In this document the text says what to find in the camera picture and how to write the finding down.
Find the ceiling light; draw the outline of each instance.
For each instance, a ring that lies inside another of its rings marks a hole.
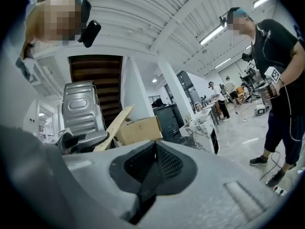
[[[231,58],[228,58],[226,61],[223,61],[221,64],[217,65],[217,66],[215,67],[215,69],[216,69],[217,67],[219,67],[220,65],[223,65],[225,62],[229,61],[230,59],[231,59]]]
[[[202,39],[202,41],[200,41],[200,44],[203,46],[204,44],[206,44],[212,37],[214,37],[215,35],[217,35],[219,32],[221,32],[225,27],[227,26],[227,23],[224,25],[224,27],[222,27],[221,25],[218,26],[214,31],[212,31],[210,34],[208,34],[205,38]]]
[[[268,0],[258,0],[256,2],[254,2],[254,7],[258,7],[259,5],[263,4],[264,2],[267,2]]]
[[[243,142],[242,144],[246,144],[246,143],[254,142],[254,141],[257,141],[257,140],[258,140],[258,138],[254,138],[254,139],[251,139],[251,140],[245,141],[245,142]]]

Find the white ceiling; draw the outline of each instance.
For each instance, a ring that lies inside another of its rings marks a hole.
[[[66,59],[69,53],[134,55],[147,62],[139,63],[141,75],[146,78],[151,78],[157,67],[155,63],[148,62],[156,62],[160,57],[169,61],[173,68],[201,77],[229,57],[240,59],[241,52],[250,41],[233,36],[227,29],[204,46],[199,41],[219,26],[219,16],[231,7],[242,7],[255,21],[261,21],[272,17],[276,4],[276,0],[270,0],[253,9],[256,0],[89,1],[92,5],[89,20],[97,20],[102,29],[89,49],[77,42],[72,43],[69,50],[60,47],[60,53],[65,53],[61,58]],[[46,57],[50,56],[50,50],[46,52]],[[59,51],[55,49],[53,52],[56,56]],[[37,55],[42,58],[43,52]],[[57,62],[61,68],[69,66],[66,62],[61,65],[58,58]],[[62,70],[65,79],[69,72]]]

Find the wooden stairs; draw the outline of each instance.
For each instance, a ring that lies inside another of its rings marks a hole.
[[[72,82],[93,80],[108,127],[122,110],[121,56],[80,55],[69,57]]]

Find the person in white shirt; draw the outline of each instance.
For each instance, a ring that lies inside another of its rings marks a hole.
[[[248,90],[248,88],[246,87],[245,84],[242,84],[242,87],[243,87],[243,89],[244,89],[244,99],[243,99],[243,101],[244,101],[244,102],[248,102],[249,99],[251,98],[250,93],[249,93],[249,90]]]
[[[212,98],[215,98],[219,104],[220,110],[223,112],[224,118],[223,121],[227,121],[230,119],[229,112],[227,110],[227,107],[225,106],[224,102],[224,96],[221,93],[221,88],[219,85],[214,84],[214,82],[209,82],[209,88],[214,90],[215,94],[212,96]]]
[[[230,94],[230,97],[233,100],[234,107],[237,107],[236,101],[238,101],[238,103],[240,105],[242,105],[243,102],[238,98],[238,94],[237,94],[237,91],[235,90],[234,83],[230,81],[230,77],[229,76],[227,76],[225,79],[227,81],[224,84],[224,87],[225,87],[226,91]]]

